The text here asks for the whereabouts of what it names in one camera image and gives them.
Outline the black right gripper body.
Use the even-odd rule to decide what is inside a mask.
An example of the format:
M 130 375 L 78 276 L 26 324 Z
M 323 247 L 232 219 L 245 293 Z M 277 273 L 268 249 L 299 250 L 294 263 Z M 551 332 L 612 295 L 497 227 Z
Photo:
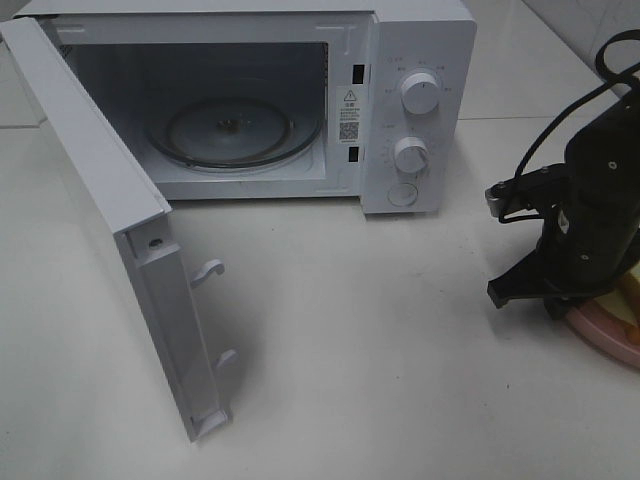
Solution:
M 568 142 L 564 161 L 569 185 L 538 251 L 555 293 L 588 297 L 638 262 L 639 109 L 606 110 Z

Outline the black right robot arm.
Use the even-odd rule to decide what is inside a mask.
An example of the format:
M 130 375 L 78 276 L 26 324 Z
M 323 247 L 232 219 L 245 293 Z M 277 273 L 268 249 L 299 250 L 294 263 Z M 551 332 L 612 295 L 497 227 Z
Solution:
M 639 92 L 579 130 L 564 160 L 485 192 L 501 223 L 542 221 L 535 249 L 489 281 L 493 304 L 541 299 L 552 313 L 611 292 L 639 261 Z

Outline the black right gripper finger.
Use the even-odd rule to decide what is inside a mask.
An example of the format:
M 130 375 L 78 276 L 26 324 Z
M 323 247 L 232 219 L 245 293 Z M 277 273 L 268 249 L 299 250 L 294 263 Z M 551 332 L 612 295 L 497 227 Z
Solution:
M 549 317 L 554 321 L 564 320 L 567 313 L 575 306 L 575 301 L 570 298 L 545 298 L 544 308 Z
M 487 294 L 500 309 L 512 300 L 550 298 L 555 289 L 543 275 L 539 255 L 532 251 L 507 272 L 490 280 Z

